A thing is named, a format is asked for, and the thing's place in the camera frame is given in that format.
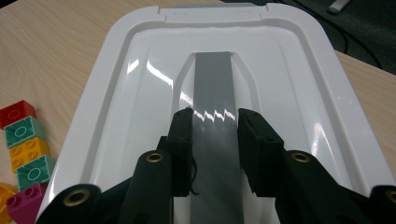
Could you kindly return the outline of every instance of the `plastic tray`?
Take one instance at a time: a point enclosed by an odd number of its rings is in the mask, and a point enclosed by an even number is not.
[[[193,108],[194,55],[230,51],[235,104],[261,112],[285,149],[312,153],[341,185],[367,195],[393,176],[320,25],[294,7],[146,7],[109,31],[41,207],[63,189],[102,190],[134,172],[179,109]],[[243,176],[245,223],[277,223],[274,200]],[[189,223],[189,198],[175,223]]]

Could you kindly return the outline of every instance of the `red lego brick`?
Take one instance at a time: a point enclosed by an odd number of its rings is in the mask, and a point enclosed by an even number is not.
[[[0,129],[4,128],[20,119],[32,116],[37,119],[35,108],[26,101],[19,101],[14,105],[9,105],[0,109]]]
[[[8,214],[18,224],[34,224],[47,184],[37,183],[7,200]]]

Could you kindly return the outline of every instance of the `black cord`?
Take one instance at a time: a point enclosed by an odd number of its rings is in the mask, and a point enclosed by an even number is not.
[[[279,3],[288,5],[287,3],[285,3],[283,0],[275,0]],[[358,43],[368,54],[370,54],[370,56],[373,58],[373,60],[376,63],[376,67],[378,67],[379,69],[382,69],[382,64],[381,62],[375,57],[375,55],[373,54],[373,52],[367,48],[366,45],[364,45],[363,43],[361,43],[361,41],[359,41],[359,39],[357,37],[355,37],[354,35],[350,34],[349,32],[347,32],[346,30],[344,30],[343,28],[341,28],[340,26],[338,26],[337,24],[333,23],[332,21],[327,20],[326,18],[324,18],[323,16],[321,16],[320,14],[318,14],[316,11],[312,10],[310,7],[307,7],[306,5],[302,4],[301,2],[297,1],[297,0],[291,0],[294,3],[296,3],[297,5],[299,5],[300,7],[303,7],[305,10],[307,10],[313,17],[317,18],[318,20],[324,21],[326,23],[328,23],[331,27],[333,27],[335,30],[337,30],[340,34],[342,34],[344,41],[346,43],[346,46],[344,48],[344,53],[347,54],[347,50],[348,50],[348,43],[347,43],[347,36],[349,38],[351,38],[352,40],[354,40],[356,43]]]

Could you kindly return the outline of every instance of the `gray tape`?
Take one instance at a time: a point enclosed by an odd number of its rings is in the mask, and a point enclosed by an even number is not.
[[[196,54],[193,104],[191,223],[244,223],[230,52]]]

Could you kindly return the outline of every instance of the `teal lego brick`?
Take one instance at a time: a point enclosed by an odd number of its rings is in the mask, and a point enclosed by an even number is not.
[[[15,147],[34,137],[46,140],[43,127],[40,122],[32,116],[20,119],[19,121],[8,125],[5,127],[4,131],[6,133],[8,148]]]
[[[36,183],[48,183],[56,160],[43,155],[17,169],[18,190],[30,188]]]

